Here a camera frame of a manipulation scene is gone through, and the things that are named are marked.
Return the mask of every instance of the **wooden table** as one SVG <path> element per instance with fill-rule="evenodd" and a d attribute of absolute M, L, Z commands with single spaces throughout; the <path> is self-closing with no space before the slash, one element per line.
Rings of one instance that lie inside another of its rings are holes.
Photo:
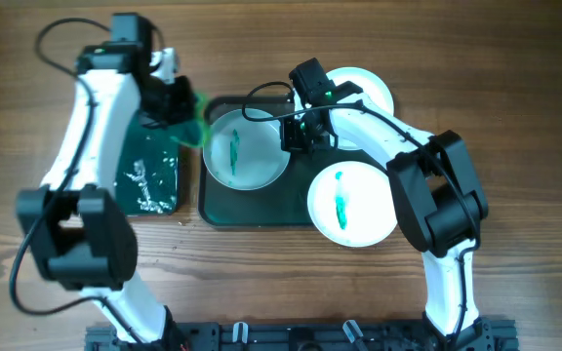
<path fill-rule="evenodd" d="M 1 350 L 80 349 L 85 327 L 104 321 L 90 305 L 51 318 L 23 316 L 11 305 L 7 280 L 21 238 L 15 196 L 50 168 L 73 103 L 70 79 L 32 54 L 34 35 L 59 18 L 109 23 L 112 13 L 126 11 L 164 31 L 182 73 L 209 96 L 246 94 L 318 57 L 328 69 L 377 73 L 406 123 L 436 134 L 457 131 L 490 203 L 474 258 L 477 305 L 484 315 L 516 320 L 522 350 L 562 349 L 562 5 L 134 3 L 83 0 L 73 9 L 64 1 L 0 0 Z M 83 45 L 104 38 L 72 24 L 57 29 L 45 50 L 72 65 Z M 190 156 L 185 161 L 196 174 L 196 152 Z M 133 220 L 140 273 L 178 321 L 420 317 L 422 260 L 399 230 L 361 250 L 314 230 L 219 232 L 198 217 L 196 188 L 192 182 L 176 214 Z M 21 297 L 32 306 L 75 296 L 42 282 L 30 257 L 20 280 Z"/>

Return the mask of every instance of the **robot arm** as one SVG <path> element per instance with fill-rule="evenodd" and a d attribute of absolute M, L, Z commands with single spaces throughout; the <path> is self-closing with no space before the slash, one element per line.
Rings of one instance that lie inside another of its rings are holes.
<path fill-rule="evenodd" d="M 391 122 L 424 145 L 428 145 L 431 133 L 407 126 L 386 111 L 377 107 L 367 94 L 354 94 L 339 101 L 339 103 L 353 103 L 362 100 L 363 105 Z M 335 109 L 330 112 L 331 125 L 338 137 L 343 137 L 379 162 L 385 169 L 389 161 L 400 153 L 410 153 L 417 149 L 412 143 L 394 132 L 386 123 L 368 113 L 361 113 L 352 109 Z M 474 242 L 465 240 L 448 249 L 443 257 L 437 257 L 431 252 L 422 253 L 424 274 L 428 289 L 426 303 L 426 317 L 442 335 L 446 336 L 455 331 L 461 311 L 462 284 L 457 259 L 464 248 L 473 247 Z M 472 325 L 478 318 L 478 309 L 474 305 L 472 290 L 472 253 L 465 256 L 465 275 L 467 289 L 467 312 L 462 329 Z"/>
<path fill-rule="evenodd" d="M 444 164 L 478 222 L 487 216 L 487 201 L 473 170 L 471 160 L 459 136 L 449 131 L 441 136 L 407 126 L 372 102 L 353 82 L 336 86 L 324 74 L 314 58 L 300 64 L 290 74 L 297 103 L 313 107 L 352 104 L 363 107 L 388 120 L 414 138 Z M 379 162 L 389 176 L 396 217 L 403 234 L 422 252 L 428 289 L 425 316 L 443 339 L 455 332 L 462 310 L 463 280 L 460 253 L 474 246 L 472 230 L 461 205 L 455 201 L 448 185 L 431 191 L 426 179 L 434 173 L 418 147 L 409 142 L 375 114 L 356 108 L 335 108 L 304 114 L 296 123 L 307 122 L 306 134 L 329 132 L 347 139 Z M 306 136 L 304 139 L 315 140 Z M 464 288 L 467 302 L 461 330 L 471 326 L 479 313 L 473 300 L 472 252 L 464 256 Z"/>
<path fill-rule="evenodd" d="M 113 200 L 113 182 L 132 118 L 157 128 L 194 117 L 189 82 L 183 76 L 175 78 L 174 49 L 151 51 L 153 28 L 136 14 L 116 14 L 111 41 L 86 47 L 77 59 L 79 77 L 94 92 L 94 119 L 76 173 L 30 243 L 44 279 L 84 297 L 101 297 L 95 304 L 116 327 L 119 339 L 136 342 L 133 333 L 145 343 L 162 339 L 172 317 L 135 272 L 136 236 Z M 25 235 L 64 182 L 90 117 L 88 101 L 87 91 L 77 83 L 72 116 L 54 165 L 40 189 L 22 191 L 17 199 Z M 83 228 L 59 226 L 73 214 L 81 217 Z M 129 330 L 119 320 L 126 321 Z"/>

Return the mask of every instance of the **green paint stroke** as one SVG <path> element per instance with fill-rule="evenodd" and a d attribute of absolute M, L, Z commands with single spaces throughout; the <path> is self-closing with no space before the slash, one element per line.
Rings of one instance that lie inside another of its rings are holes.
<path fill-rule="evenodd" d="M 231 162 L 231 174 L 235 176 L 235 164 L 238 162 L 238 146 L 240 145 L 240 136 L 238 131 L 233 130 L 233 140 L 229 144 L 229 160 Z"/>
<path fill-rule="evenodd" d="M 346 226 L 348 225 L 348 221 L 346 219 L 346 196 L 344 196 L 344 193 L 342 191 L 341 188 L 341 175 L 342 172 L 337 172 L 336 173 L 336 179 L 338 180 L 338 186 L 336 188 L 336 213 L 338 215 L 338 223 L 340 224 L 340 228 L 341 230 L 346 229 Z"/>

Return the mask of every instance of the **white paper plate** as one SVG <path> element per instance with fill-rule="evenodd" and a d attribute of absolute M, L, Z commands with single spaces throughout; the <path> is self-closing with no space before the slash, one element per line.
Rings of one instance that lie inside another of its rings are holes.
<path fill-rule="evenodd" d="M 340 197 L 342 206 L 336 201 Z M 397 224 L 387 175 L 361 162 L 339 162 L 320 172 L 309 186 L 307 208 L 322 234 L 353 248 L 380 242 Z"/>
<path fill-rule="evenodd" d="M 272 116 L 253 108 L 246 111 L 253 118 Z M 283 174 L 290 162 L 290 153 L 281 150 L 279 126 L 278 121 L 247 121 L 242 110 L 222 115 L 212 125 L 211 139 L 203 147 L 203 160 L 209 173 L 221 184 L 236 190 L 269 185 Z"/>

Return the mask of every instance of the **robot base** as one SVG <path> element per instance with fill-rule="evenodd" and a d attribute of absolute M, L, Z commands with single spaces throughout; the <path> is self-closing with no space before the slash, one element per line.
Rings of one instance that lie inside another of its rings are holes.
<path fill-rule="evenodd" d="M 441 341 L 422 320 L 340 325 L 305 324 L 248 326 L 236 323 L 177 324 L 187 339 L 183 347 L 160 348 L 158 344 L 136 345 L 116 337 L 116 328 L 87 329 L 86 351 L 165 350 L 172 351 L 439 351 Z M 517 351 L 514 321 L 478 318 L 462 331 L 457 350 Z"/>

